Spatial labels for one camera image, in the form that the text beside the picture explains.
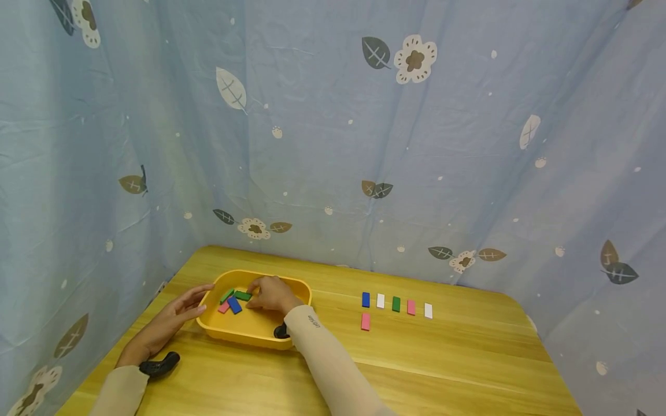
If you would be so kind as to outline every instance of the curtain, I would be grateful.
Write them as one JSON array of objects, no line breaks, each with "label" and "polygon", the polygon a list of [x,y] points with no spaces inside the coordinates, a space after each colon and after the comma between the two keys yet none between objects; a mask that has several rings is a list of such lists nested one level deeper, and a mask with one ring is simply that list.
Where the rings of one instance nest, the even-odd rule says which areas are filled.
[{"label": "curtain", "polygon": [[583,414],[664,408],[666,3],[25,0],[0,33],[0,414],[54,414],[207,244],[503,292]]}]

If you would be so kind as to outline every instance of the wrist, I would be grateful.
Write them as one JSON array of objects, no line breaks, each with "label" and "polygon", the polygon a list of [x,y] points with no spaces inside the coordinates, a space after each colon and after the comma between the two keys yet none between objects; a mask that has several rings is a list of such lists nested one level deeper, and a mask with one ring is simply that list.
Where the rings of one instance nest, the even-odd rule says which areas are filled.
[{"label": "wrist", "polygon": [[118,362],[116,363],[116,368],[124,367],[126,365],[136,365],[138,367],[142,362],[147,361],[150,357],[151,353],[146,347],[133,345],[130,341],[125,346],[125,348],[123,348],[123,352],[121,352],[121,356],[118,358]]},{"label": "wrist", "polygon": [[282,315],[288,314],[292,309],[294,309],[296,306],[301,306],[303,305],[303,301],[298,299],[296,296],[292,296],[291,298],[288,298],[284,302],[282,302],[282,305],[280,307]]}]

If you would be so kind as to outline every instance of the arm sleeve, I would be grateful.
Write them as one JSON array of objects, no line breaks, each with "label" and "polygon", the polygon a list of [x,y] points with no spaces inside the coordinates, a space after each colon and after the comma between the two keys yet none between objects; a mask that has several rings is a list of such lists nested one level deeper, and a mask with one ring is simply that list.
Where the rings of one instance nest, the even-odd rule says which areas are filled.
[{"label": "arm sleeve", "polygon": [[384,405],[342,344],[308,305],[284,317],[289,335],[308,363],[312,378],[333,416],[395,415]]},{"label": "arm sleeve", "polygon": [[133,416],[143,398],[148,375],[136,365],[118,367],[109,373],[89,416]]}]

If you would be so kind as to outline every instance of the black object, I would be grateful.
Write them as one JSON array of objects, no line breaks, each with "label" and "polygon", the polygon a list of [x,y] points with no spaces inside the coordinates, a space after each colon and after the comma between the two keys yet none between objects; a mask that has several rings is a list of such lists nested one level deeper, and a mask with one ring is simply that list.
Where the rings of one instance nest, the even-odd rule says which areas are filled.
[{"label": "black object", "polygon": [[144,361],[139,365],[139,371],[156,379],[168,374],[180,361],[177,352],[170,351],[162,361]]},{"label": "black object", "polygon": [[277,339],[287,339],[289,334],[287,333],[287,324],[282,322],[282,325],[276,326],[273,331],[273,336]]}]

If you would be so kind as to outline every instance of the yellow tray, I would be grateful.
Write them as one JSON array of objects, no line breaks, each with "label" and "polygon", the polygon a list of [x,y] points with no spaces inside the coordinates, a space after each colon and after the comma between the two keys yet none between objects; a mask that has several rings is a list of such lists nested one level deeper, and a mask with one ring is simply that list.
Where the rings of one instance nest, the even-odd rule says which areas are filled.
[{"label": "yellow tray", "polygon": [[[243,308],[241,312],[234,315],[231,310],[226,313],[218,312],[220,298],[229,290],[235,289],[245,292],[250,282],[256,278],[265,276],[261,273],[249,270],[230,270],[215,279],[215,289],[208,292],[200,305],[206,305],[206,311],[196,319],[206,333],[216,339],[253,345],[255,347],[266,347],[272,349],[290,349],[291,338],[277,339],[273,336],[275,327],[282,325],[283,316],[279,312],[252,310],[245,307],[247,302],[238,299]],[[312,302],[312,290],[306,282],[298,279],[279,276],[294,294],[310,305]]]}]

